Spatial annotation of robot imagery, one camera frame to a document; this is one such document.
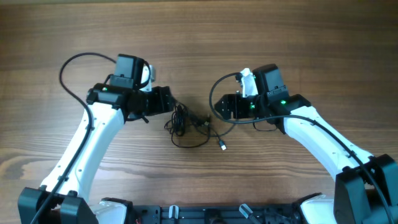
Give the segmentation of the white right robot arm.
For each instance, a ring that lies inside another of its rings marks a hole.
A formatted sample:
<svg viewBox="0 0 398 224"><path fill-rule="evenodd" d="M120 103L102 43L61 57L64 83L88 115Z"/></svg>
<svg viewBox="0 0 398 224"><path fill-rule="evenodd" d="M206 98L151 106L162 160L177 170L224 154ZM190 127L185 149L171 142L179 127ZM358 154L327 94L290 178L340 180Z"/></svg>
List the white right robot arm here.
<svg viewBox="0 0 398 224"><path fill-rule="evenodd" d="M335 181L335 193L299 205L307 223L397 223L397 163L374 156L330 126L301 95L224 95L212 112L234 123L267 121L304 146Z"/></svg>

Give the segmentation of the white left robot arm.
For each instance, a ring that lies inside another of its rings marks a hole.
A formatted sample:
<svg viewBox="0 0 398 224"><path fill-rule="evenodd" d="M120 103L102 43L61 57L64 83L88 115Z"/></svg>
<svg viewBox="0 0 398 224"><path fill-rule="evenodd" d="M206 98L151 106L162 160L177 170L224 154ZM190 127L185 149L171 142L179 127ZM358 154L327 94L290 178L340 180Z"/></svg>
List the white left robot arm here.
<svg viewBox="0 0 398 224"><path fill-rule="evenodd" d="M167 86L150 91L97 83L88 91L81 123L62 158L37 189L18 198L22 223L136 223L133 203L104 198L90 206L94 176L115 135L128 121L168 113L175 100Z"/></svg>

